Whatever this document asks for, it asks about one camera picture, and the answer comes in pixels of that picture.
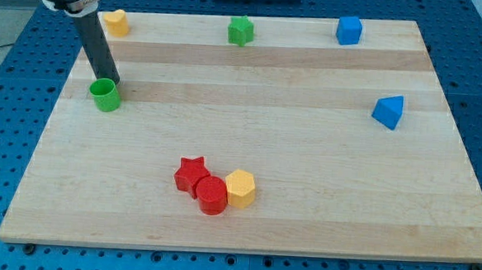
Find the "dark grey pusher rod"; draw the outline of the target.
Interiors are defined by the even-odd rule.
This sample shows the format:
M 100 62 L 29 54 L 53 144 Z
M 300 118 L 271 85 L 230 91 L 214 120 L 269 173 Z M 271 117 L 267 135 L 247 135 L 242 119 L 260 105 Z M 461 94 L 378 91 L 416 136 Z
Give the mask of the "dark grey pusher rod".
M 82 17 L 75 17 L 73 23 L 95 77 L 109 78 L 118 84 L 120 75 L 97 13 L 91 12 Z

